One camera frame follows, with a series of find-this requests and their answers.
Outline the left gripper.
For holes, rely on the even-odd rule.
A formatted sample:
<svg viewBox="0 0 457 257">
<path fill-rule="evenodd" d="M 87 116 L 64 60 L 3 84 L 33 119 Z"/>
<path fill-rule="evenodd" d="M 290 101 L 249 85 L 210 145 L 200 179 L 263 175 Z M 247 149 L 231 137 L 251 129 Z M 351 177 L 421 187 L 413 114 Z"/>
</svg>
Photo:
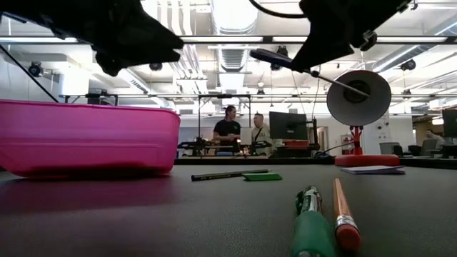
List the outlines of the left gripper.
<svg viewBox="0 0 457 257">
<path fill-rule="evenodd" d="M 114 51 L 133 45 L 182 49 L 184 42 L 143 12 L 140 0 L 0 0 L 0 17 L 46 27 L 54 36 L 93 44 L 102 71 L 117 76 L 120 70 L 142 64 L 178 61 L 181 55 L 165 51 Z"/>
</svg>

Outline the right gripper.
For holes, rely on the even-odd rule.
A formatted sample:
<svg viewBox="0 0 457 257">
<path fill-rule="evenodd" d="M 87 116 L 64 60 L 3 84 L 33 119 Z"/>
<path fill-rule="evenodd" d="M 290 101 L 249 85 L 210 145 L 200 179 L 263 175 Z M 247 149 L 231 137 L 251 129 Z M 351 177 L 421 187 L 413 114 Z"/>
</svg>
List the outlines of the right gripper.
<svg viewBox="0 0 457 257">
<path fill-rule="evenodd" d="M 304 71 L 351 55 L 353 49 L 369 49 L 377 42 L 376 29 L 411 0 L 300 0 L 310 21 L 307 40 L 293 58 L 291 68 Z"/>
</svg>

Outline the dark blue pen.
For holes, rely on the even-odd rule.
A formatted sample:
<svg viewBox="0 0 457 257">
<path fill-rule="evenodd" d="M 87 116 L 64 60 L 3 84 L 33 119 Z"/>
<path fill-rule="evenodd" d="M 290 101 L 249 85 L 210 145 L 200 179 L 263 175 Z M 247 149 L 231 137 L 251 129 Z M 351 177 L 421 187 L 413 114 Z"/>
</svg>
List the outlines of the dark blue pen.
<svg viewBox="0 0 457 257">
<path fill-rule="evenodd" d="M 297 71 L 299 73 L 307 73 L 307 74 L 310 74 L 314 78 L 323 79 L 324 81 L 327 81 L 327 82 L 330 82 L 332 84 L 336 84 L 336 85 L 342 86 L 345 89 L 348 89 L 350 91 L 356 92 L 357 94 L 360 94 L 362 96 L 369 97 L 369 95 L 367 93 L 365 93 L 365 92 L 362 92 L 362 91 L 360 91 L 358 89 L 350 87 L 349 85 L 341 83 L 340 81 L 329 79 L 329 78 L 327 78 L 325 76 L 320 75 L 319 71 L 312 71 L 310 69 L 294 68 L 292 66 L 293 59 L 290 59 L 289 57 L 285 57 L 283 55 L 277 54 L 275 52 L 272 52 L 272 51 L 269 51 L 269 50 L 265 50 L 265 49 L 255 49 L 255 50 L 251 50 L 249 55 L 250 55 L 250 57 L 258 59 L 259 61 L 265 61 L 265 62 L 268 62 L 270 64 L 275 64 L 275 65 L 278 65 L 278 66 L 282 66 L 284 68 L 290 69 L 292 71 Z"/>
</svg>

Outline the pink plastic pencil case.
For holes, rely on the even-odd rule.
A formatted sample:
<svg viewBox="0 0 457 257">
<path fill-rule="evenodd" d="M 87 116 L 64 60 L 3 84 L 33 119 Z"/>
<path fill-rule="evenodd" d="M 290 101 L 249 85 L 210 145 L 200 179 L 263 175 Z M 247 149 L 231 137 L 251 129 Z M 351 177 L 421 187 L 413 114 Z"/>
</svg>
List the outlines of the pink plastic pencil case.
<svg viewBox="0 0 457 257">
<path fill-rule="evenodd" d="M 0 100 L 0 166 L 29 178 L 168 173 L 180 123 L 168 109 Z"/>
</svg>

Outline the white sticky note pad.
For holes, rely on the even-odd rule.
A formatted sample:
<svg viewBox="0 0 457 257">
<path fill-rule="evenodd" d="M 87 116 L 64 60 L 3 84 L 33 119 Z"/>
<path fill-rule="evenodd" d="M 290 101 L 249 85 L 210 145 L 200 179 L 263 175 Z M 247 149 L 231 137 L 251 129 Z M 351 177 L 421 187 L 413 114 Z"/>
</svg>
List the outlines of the white sticky note pad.
<svg viewBox="0 0 457 257">
<path fill-rule="evenodd" d="M 403 170 L 404 166 L 359 166 L 359 167 L 345 167 L 341 168 L 342 171 L 351 174 L 395 174 L 404 175 L 406 172 Z"/>
</svg>

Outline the green eraser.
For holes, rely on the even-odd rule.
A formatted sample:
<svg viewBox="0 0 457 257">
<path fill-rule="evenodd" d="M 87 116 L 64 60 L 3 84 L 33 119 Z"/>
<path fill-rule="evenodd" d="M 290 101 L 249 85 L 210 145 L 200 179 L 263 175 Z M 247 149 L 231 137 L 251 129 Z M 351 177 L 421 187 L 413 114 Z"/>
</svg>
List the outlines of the green eraser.
<svg viewBox="0 0 457 257">
<path fill-rule="evenodd" d="M 282 177 L 277 173 L 244 173 L 246 181 L 279 181 Z"/>
</svg>

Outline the orange pencil with pink eraser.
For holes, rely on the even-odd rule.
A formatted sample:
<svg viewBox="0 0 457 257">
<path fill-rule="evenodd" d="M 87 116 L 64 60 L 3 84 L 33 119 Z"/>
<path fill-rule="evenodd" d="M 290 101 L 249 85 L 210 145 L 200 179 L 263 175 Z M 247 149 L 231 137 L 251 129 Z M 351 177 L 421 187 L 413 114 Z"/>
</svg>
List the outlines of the orange pencil with pink eraser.
<svg viewBox="0 0 457 257">
<path fill-rule="evenodd" d="M 334 233 L 339 246 L 345 251 L 357 251 L 361 235 L 353 219 L 339 178 L 333 182 Z"/>
</svg>

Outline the green marker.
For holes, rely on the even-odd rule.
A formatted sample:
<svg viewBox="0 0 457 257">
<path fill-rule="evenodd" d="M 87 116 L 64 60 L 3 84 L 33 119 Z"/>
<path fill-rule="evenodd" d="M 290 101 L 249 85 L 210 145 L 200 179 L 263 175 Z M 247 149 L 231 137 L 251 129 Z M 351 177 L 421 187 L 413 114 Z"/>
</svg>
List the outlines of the green marker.
<svg viewBox="0 0 457 257">
<path fill-rule="evenodd" d="M 307 186 L 296 195 L 291 257 L 337 257 L 333 230 L 322 213 L 317 187 Z"/>
</svg>

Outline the red desk lamp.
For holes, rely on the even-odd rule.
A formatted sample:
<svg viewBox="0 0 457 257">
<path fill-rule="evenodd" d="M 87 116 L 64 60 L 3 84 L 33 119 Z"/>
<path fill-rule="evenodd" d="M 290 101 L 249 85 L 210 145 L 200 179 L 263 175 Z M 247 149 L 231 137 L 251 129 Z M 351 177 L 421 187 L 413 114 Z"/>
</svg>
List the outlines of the red desk lamp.
<svg viewBox="0 0 457 257">
<path fill-rule="evenodd" d="M 379 120 L 391 103 L 388 82 L 375 72 L 350 71 L 339 76 L 330 86 L 327 108 L 338 122 L 347 125 L 353 135 L 353 153 L 335 157 L 340 167 L 398 166 L 396 155 L 364 154 L 361 134 L 365 125 Z"/>
</svg>

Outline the black computer monitor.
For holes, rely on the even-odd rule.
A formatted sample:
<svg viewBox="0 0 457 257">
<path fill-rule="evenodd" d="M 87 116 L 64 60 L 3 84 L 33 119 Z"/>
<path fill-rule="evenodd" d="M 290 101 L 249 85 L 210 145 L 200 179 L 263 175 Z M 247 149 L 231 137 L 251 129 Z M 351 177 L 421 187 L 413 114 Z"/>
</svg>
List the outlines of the black computer monitor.
<svg viewBox="0 0 457 257">
<path fill-rule="evenodd" d="M 270 111 L 268 117 L 272 139 L 308 140 L 306 114 Z"/>
</svg>

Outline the person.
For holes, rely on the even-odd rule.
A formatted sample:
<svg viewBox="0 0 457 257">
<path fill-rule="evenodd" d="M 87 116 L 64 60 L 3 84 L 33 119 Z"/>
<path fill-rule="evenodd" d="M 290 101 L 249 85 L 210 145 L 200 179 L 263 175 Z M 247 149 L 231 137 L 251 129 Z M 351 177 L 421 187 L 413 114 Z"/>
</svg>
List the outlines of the person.
<svg viewBox="0 0 457 257">
<path fill-rule="evenodd" d="M 253 128 L 251 130 L 251 145 L 253 152 L 259 156 L 270 156 L 273 151 L 273 140 L 270 135 L 270 128 L 264 122 L 262 114 L 255 114 L 253 117 Z"/>
<path fill-rule="evenodd" d="M 437 133 L 435 133 L 433 130 L 428 129 L 426 131 L 426 137 L 430 139 L 435 139 L 436 143 L 440 146 L 445 143 L 445 140 L 442 136 L 439 136 Z"/>
<path fill-rule="evenodd" d="M 236 107 L 229 105 L 225 108 L 224 119 L 218 121 L 213 129 L 213 140 L 218 141 L 223 148 L 221 151 L 239 152 L 238 140 L 241 138 L 241 125 L 236 121 Z"/>
</svg>

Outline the dark computer monitor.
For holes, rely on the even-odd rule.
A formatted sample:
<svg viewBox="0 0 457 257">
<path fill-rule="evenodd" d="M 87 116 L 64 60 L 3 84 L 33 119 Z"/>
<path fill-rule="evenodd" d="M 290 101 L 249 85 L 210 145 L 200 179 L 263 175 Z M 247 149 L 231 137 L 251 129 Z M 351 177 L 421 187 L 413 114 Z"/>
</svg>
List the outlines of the dark computer monitor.
<svg viewBox="0 0 457 257">
<path fill-rule="evenodd" d="M 442 110 L 442 119 L 444 136 L 457 138 L 457 109 Z"/>
</svg>

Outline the black metal rig frame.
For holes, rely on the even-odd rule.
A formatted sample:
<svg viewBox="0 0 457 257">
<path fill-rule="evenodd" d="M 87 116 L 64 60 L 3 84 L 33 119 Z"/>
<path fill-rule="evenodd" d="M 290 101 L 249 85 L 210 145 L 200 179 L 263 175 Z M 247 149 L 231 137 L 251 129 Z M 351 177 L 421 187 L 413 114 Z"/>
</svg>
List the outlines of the black metal rig frame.
<svg viewBox="0 0 457 257">
<path fill-rule="evenodd" d="M 248 110 L 251 110 L 251 96 L 249 94 L 200 94 L 198 95 L 198 137 L 201 136 L 201 99 L 207 99 L 211 100 L 212 98 L 218 98 L 218 99 L 232 99 L 232 98 L 247 98 L 248 99 Z M 235 107 L 230 106 L 228 108 L 228 111 L 225 110 L 225 117 L 224 119 L 227 121 L 234 121 L 236 118 L 236 109 Z M 239 143 L 241 141 L 241 134 L 234 134 L 230 133 L 227 136 L 219 136 L 218 133 L 214 132 L 214 136 L 217 141 L 223 140 L 223 141 L 228 141 L 232 140 L 233 142 Z"/>
</svg>

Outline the black aluminium table frame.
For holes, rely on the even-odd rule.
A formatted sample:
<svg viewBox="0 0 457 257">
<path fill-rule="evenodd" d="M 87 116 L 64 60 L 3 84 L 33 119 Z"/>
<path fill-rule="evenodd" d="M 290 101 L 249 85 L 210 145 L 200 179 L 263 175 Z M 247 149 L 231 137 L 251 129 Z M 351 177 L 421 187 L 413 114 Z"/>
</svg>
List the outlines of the black aluminium table frame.
<svg viewBox="0 0 457 257">
<path fill-rule="evenodd" d="M 316 158 L 241 158 L 219 156 L 177 158 L 174 165 L 334 165 L 333 159 Z M 400 166 L 457 170 L 457 159 L 400 158 Z"/>
</svg>

